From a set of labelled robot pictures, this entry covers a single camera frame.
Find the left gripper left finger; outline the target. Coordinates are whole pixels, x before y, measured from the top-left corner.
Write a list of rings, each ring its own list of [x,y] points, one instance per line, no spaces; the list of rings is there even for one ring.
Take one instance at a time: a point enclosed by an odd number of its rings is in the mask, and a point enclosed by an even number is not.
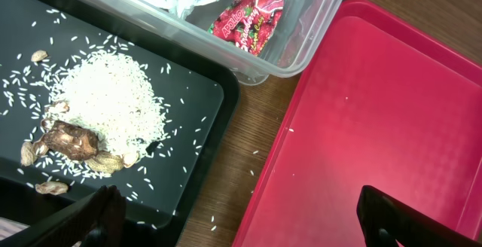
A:
[[[115,247],[121,244],[127,202],[115,186],[97,192],[1,241],[2,246]]]

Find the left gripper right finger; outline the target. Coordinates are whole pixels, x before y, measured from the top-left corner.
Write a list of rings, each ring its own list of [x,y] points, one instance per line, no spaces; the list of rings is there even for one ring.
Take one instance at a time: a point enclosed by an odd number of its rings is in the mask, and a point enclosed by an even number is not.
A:
[[[356,213],[367,246],[481,247],[370,185],[361,188]]]

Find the red snack wrapper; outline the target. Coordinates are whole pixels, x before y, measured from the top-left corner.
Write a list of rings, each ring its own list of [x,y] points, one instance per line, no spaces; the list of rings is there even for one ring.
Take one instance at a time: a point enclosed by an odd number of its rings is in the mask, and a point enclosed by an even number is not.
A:
[[[214,36],[257,56],[282,16],[285,0],[234,0],[209,27]]]

